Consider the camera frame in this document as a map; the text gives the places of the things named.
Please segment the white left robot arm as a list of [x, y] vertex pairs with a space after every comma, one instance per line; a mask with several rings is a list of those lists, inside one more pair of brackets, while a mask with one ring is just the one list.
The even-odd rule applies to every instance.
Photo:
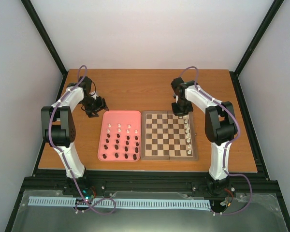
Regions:
[[79, 194], [87, 194], [91, 189], [91, 182], [83, 175], [85, 166], [77, 154], [74, 141], [76, 127], [73, 120], [73, 111], [77, 105], [89, 118], [98, 117], [98, 112], [108, 107], [104, 98], [96, 91], [91, 92], [93, 81], [87, 76], [79, 78], [79, 82], [68, 84], [65, 93], [50, 106], [41, 109], [43, 140], [58, 153], [68, 178], [77, 178], [74, 189]]

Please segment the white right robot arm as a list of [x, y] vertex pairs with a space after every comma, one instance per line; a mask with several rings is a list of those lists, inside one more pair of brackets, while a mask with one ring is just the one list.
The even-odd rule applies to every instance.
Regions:
[[231, 102], [215, 99], [206, 93], [195, 81], [184, 82], [181, 77], [171, 82], [175, 102], [172, 111], [175, 116], [185, 116], [197, 106], [205, 114], [205, 135], [211, 143], [211, 165], [208, 189], [215, 191], [228, 185], [229, 150], [239, 125]]

